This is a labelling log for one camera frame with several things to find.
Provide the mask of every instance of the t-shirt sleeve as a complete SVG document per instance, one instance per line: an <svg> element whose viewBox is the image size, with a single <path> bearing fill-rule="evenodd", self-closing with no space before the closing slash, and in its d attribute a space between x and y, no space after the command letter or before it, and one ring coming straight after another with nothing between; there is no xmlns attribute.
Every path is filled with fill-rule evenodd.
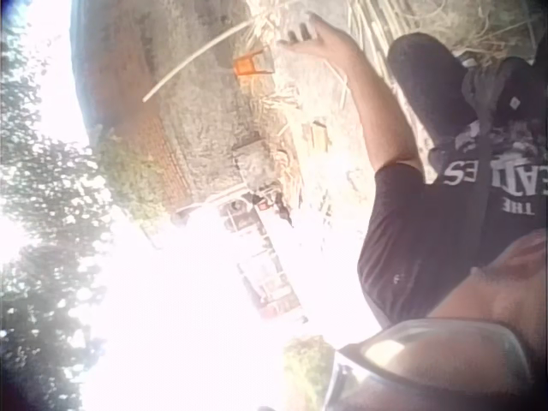
<svg viewBox="0 0 548 411"><path fill-rule="evenodd" d="M363 292L395 323L401 320L408 270L404 262L412 253L426 184L423 175L406 164L379 170L375 184L375 201L358 272Z"/></svg>

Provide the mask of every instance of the green leaves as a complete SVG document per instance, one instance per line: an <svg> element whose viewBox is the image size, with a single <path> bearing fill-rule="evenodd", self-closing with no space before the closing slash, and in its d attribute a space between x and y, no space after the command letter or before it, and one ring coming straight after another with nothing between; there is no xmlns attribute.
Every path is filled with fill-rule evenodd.
<svg viewBox="0 0 548 411"><path fill-rule="evenodd" d="M0 211L33 243L0 273L2 366L39 409L78 409L74 379L98 361L104 342L74 310L104 297L97 260L108 247L112 201L89 150L40 133L43 67L23 54L17 36L3 36ZM82 289L87 301L78 298Z"/></svg>
<svg viewBox="0 0 548 411"><path fill-rule="evenodd" d="M116 203L138 222L162 217L162 170L130 144L115 135L104 134L98 142L98 166L109 184Z"/></svg>
<svg viewBox="0 0 548 411"><path fill-rule="evenodd" d="M335 350L320 336L295 339L283 352L286 379L303 396L306 411L319 411L331 379Z"/></svg>

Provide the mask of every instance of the black jeans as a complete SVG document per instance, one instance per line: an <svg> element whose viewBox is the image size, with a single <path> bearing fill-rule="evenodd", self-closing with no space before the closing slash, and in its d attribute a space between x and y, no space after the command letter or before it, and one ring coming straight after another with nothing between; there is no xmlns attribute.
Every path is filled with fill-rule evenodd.
<svg viewBox="0 0 548 411"><path fill-rule="evenodd" d="M530 119L545 123L547 57L544 38L533 66L517 57L504 60L503 64L514 67L497 103L495 126ZM439 173L444 163L444 153L439 147L450 143L477 120L462 94L462 81L468 69L449 49L424 33L407 34L394 41L388 65L415 115L432 137L434 149L428 159ZM521 102L517 110L510 106L513 97Z"/></svg>

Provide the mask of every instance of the brick wall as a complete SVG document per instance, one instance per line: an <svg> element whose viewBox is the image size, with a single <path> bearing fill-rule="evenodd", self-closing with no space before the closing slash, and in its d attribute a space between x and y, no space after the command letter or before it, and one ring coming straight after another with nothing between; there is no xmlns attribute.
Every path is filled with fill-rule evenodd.
<svg viewBox="0 0 548 411"><path fill-rule="evenodd" d="M170 210L240 184L232 147L255 135L231 70L232 40L146 104L141 99L185 57L244 20L245 1L74 1L80 12L73 13L73 64L87 126L114 127L161 163Z"/></svg>
<svg viewBox="0 0 548 411"><path fill-rule="evenodd" d="M125 143L157 162L164 206L173 212L192 199L165 139L158 101L141 101L153 79L139 26L142 17L127 3L80 2L79 36L73 45L77 92L89 128L114 128Z"/></svg>

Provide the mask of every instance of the dirt ground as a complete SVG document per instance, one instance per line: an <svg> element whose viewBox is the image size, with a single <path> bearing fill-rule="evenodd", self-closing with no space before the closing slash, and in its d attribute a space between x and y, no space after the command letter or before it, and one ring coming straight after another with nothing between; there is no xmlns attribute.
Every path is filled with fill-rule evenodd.
<svg viewBox="0 0 548 411"><path fill-rule="evenodd" d="M252 15L281 3L285 2L247 0ZM251 96L255 126L268 139L277 162L284 195L292 210L295 235L305 240L313 238L326 260L325 265L338 267L329 272L314 272L309 288L314 289L319 276L324 276L324 284L333 286L344 277L346 285L337 291L340 302L352 294L344 287L359 287L355 262L371 214L374 181L359 118L342 76L325 62L292 55L276 47L276 40L306 19L306 10L322 15L352 34L389 83L384 62L386 51L390 42L404 33L430 33L456 56L468 51L474 53L479 63L488 64L508 55L530 58L541 31L535 24L538 21L530 22L533 16L514 0L303 0L257 20L239 36L235 48L239 55L267 48L267 58L275 70L272 75L241 78L241 87ZM363 15L369 19L371 35L360 19ZM415 130L426 179L431 182L436 174L426 156L432 142L397 87L391 85ZM324 144L318 144L318 138ZM313 292L316 299L322 298L322 292L317 289ZM332 292L326 290L324 295ZM363 301L358 300L347 304L349 311L363 309ZM367 334L375 327L365 328L369 329L364 331ZM348 338L356 337L355 333L352 337L350 334L346 334Z"/></svg>

